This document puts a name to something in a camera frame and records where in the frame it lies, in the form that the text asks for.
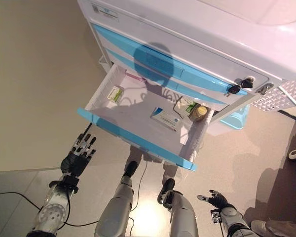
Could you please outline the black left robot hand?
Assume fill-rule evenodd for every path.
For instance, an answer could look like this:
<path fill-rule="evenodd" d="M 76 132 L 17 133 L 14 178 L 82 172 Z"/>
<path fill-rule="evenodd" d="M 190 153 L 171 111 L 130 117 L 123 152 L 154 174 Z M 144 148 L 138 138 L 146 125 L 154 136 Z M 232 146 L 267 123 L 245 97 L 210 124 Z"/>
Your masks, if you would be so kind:
<path fill-rule="evenodd" d="M 85 170 L 96 152 L 92 146 L 96 137 L 90 139 L 91 134 L 80 134 L 73 143 L 68 155 L 62 160 L 60 169 L 63 174 L 79 177 Z"/>

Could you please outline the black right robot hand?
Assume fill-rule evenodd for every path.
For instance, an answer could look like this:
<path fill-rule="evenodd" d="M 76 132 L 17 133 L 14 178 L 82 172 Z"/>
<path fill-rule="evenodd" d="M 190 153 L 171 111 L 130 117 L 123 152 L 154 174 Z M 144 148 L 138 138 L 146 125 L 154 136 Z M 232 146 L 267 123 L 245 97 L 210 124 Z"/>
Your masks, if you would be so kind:
<path fill-rule="evenodd" d="M 222 195 L 220 192 L 216 190 L 209 190 L 209 193 L 211 194 L 210 197 L 206 197 L 204 195 L 198 195 L 197 198 L 200 201 L 208 202 L 209 204 L 216 207 L 217 209 L 223 209 L 224 207 L 227 206 L 228 201 L 224 197 L 224 195 Z"/>

